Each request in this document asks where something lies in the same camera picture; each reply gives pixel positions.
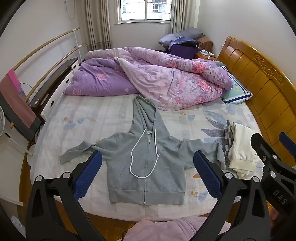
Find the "grey zip hoodie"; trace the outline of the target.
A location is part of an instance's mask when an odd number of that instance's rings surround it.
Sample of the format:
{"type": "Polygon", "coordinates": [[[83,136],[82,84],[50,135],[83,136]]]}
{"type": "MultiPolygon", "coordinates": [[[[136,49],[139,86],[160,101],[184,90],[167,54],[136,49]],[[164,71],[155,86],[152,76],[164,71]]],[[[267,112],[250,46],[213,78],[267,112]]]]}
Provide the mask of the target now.
{"type": "Polygon", "coordinates": [[[96,144],[82,142],[60,156],[67,163],[81,154],[99,151],[107,164],[107,188],[112,203],[183,205],[185,171],[194,167],[196,151],[226,168],[222,146],[170,135],[157,104],[135,96],[132,126],[96,144]]]}

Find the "cream folded garment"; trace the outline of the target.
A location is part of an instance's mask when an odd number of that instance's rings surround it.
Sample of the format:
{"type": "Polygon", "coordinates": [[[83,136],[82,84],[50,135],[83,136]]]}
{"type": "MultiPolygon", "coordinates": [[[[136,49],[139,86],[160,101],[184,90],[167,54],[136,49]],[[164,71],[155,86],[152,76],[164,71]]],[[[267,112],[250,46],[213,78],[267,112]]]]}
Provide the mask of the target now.
{"type": "Polygon", "coordinates": [[[247,126],[235,123],[233,146],[229,154],[229,168],[234,170],[240,179],[245,179],[254,172],[261,159],[251,146],[251,137],[255,131],[247,126]]]}

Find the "wooden headboard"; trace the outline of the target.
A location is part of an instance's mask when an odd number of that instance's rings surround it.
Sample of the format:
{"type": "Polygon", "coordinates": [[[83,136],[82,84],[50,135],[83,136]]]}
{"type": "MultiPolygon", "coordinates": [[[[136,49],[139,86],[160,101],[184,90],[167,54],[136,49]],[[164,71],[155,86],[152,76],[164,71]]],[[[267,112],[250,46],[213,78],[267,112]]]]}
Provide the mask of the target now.
{"type": "Polygon", "coordinates": [[[294,157],[279,141],[281,132],[295,140],[295,87],[291,81],[262,53],[231,36],[218,61],[253,94],[246,104],[263,138],[284,163],[295,166],[294,157]]]}

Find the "grey checked garment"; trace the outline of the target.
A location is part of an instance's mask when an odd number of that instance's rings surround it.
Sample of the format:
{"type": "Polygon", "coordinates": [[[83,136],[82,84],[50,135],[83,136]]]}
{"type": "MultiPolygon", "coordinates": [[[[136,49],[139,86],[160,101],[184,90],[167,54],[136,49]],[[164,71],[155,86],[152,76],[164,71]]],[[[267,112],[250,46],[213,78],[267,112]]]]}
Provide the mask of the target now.
{"type": "Polygon", "coordinates": [[[235,133],[235,123],[231,120],[227,120],[226,128],[224,129],[225,139],[223,144],[224,155],[229,158],[230,149],[233,146],[234,142],[234,133],[235,133]]]}

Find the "pink clothed legs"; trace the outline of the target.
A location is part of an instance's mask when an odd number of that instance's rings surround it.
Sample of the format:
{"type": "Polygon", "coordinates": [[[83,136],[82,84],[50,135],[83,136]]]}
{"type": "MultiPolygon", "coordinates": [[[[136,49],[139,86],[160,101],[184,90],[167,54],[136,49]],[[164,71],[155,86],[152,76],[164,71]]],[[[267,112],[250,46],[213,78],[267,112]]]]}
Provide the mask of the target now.
{"type": "Polygon", "coordinates": [[[122,240],[190,240],[206,219],[206,216],[189,216],[159,222],[144,219],[130,228],[122,240]]]}

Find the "teal striped pillow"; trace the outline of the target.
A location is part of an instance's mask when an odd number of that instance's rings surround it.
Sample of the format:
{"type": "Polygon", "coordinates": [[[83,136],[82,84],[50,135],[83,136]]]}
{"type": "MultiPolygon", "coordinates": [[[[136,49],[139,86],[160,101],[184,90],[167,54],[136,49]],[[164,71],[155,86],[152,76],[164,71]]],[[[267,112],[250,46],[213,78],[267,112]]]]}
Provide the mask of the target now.
{"type": "Polygon", "coordinates": [[[219,66],[219,68],[227,72],[233,84],[233,87],[221,96],[224,103],[239,104],[253,97],[253,94],[234,75],[228,72],[226,66],[219,66]]]}

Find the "red black hanging towel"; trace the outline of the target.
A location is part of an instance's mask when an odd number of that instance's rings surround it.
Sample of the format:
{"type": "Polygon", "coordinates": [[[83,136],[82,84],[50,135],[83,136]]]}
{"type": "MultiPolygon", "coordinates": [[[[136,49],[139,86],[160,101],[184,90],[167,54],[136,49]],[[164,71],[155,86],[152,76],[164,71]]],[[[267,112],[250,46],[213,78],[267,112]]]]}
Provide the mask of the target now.
{"type": "Polygon", "coordinates": [[[24,138],[31,141],[41,125],[41,120],[25,98],[15,71],[11,69],[1,80],[1,107],[7,120],[14,124],[24,138]]]}

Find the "white standing fan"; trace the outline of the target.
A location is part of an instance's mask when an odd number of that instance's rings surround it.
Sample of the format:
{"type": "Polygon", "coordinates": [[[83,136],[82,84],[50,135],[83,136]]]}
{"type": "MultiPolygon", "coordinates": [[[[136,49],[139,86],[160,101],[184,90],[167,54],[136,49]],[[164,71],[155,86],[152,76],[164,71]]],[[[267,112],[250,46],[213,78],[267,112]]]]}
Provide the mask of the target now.
{"type": "Polygon", "coordinates": [[[28,154],[30,156],[33,156],[33,153],[31,153],[29,150],[23,148],[15,139],[13,139],[7,132],[6,132],[6,124],[5,124],[5,116],[4,116],[4,111],[2,109],[2,107],[0,107],[0,133],[1,136],[5,135],[15,146],[17,146],[18,148],[20,148],[24,154],[28,154]]]}

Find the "wooden nightstand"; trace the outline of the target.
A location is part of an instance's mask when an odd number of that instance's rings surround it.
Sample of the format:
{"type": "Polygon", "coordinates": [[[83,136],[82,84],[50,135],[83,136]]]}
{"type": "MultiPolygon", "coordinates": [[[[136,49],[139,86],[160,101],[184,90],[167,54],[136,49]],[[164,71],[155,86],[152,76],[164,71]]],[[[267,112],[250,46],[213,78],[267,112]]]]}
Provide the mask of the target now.
{"type": "Polygon", "coordinates": [[[200,42],[200,44],[197,53],[195,53],[195,58],[215,61],[216,56],[213,54],[212,51],[213,42],[206,36],[200,37],[198,41],[200,42]]]}

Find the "dark top white dresser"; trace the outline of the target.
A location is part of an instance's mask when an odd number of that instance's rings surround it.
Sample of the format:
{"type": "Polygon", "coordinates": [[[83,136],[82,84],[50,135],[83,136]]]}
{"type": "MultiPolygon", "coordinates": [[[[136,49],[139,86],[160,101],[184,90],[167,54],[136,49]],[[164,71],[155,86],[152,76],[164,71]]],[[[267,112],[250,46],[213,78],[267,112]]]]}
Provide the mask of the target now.
{"type": "Polygon", "coordinates": [[[39,88],[30,102],[32,111],[44,123],[58,99],[71,83],[74,73],[79,68],[78,58],[65,61],[39,88]]]}

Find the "purple floral quilt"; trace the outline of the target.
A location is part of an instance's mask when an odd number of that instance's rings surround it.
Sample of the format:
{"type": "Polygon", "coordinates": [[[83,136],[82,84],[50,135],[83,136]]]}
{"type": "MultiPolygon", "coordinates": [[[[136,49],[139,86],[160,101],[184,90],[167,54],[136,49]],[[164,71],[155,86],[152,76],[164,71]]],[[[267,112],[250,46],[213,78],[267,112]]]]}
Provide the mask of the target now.
{"type": "Polygon", "coordinates": [[[159,109],[175,111],[215,100],[232,87],[227,71],[215,61],[124,47],[88,52],[65,94],[139,93],[154,100],[159,109]]]}

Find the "purple storage bag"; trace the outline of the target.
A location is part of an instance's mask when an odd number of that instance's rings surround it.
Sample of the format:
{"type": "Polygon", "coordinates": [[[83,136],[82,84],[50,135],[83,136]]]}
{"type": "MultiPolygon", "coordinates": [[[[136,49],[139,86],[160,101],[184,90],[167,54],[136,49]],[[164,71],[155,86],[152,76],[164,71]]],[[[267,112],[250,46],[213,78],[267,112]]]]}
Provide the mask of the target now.
{"type": "Polygon", "coordinates": [[[182,36],[170,43],[168,53],[184,59],[194,59],[199,51],[199,45],[200,41],[182,36]]]}

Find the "grey pillow by window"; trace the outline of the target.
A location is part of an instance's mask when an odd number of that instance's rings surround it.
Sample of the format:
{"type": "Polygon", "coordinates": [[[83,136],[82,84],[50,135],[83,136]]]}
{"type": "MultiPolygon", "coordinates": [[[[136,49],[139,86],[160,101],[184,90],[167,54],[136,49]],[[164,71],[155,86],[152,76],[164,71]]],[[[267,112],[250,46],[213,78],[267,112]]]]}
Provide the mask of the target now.
{"type": "Polygon", "coordinates": [[[190,27],[178,33],[171,33],[171,34],[165,35],[159,40],[159,44],[162,45],[164,48],[168,48],[168,46],[172,41],[180,37],[187,37],[187,38],[197,40],[201,37],[204,37],[204,33],[200,32],[195,27],[190,27]]]}

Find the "right beige curtain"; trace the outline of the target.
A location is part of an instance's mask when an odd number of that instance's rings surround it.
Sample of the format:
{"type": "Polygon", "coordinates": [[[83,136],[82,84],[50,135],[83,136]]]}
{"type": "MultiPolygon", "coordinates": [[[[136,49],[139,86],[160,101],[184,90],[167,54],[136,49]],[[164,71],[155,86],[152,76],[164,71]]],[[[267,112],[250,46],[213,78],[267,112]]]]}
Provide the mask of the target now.
{"type": "Polygon", "coordinates": [[[200,9],[199,0],[174,0],[171,9],[171,33],[197,27],[200,9]]]}

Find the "beige curtain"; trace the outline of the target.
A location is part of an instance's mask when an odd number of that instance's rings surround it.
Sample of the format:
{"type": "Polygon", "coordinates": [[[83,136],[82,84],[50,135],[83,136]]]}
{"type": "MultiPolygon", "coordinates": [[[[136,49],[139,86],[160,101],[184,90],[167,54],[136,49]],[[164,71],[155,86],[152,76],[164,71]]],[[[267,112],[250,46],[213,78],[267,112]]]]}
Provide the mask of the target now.
{"type": "Polygon", "coordinates": [[[197,27],[200,9],[199,0],[174,0],[171,9],[171,33],[197,27]]]}
{"type": "Polygon", "coordinates": [[[78,1],[76,9],[87,49],[112,48],[108,1],[78,1]]]}

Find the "window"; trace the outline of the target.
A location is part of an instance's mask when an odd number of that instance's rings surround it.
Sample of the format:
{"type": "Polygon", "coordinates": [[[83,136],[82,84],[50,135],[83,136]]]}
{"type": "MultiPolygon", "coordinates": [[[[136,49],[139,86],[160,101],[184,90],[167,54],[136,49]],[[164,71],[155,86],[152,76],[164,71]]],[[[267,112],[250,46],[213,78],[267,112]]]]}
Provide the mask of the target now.
{"type": "Polygon", "coordinates": [[[121,0],[117,1],[120,23],[171,21],[172,0],[121,0]]]}

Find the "left beige curtain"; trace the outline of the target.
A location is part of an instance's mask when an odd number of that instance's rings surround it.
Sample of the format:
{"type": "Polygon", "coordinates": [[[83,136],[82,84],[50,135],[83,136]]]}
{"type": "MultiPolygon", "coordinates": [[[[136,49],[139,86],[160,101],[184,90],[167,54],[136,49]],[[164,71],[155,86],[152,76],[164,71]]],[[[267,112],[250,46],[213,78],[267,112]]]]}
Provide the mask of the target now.
{"type": "Polygon", "coordinates": [[[78,1],[76,9],[87,49],[112,48],[108,1],[78,1]]]}

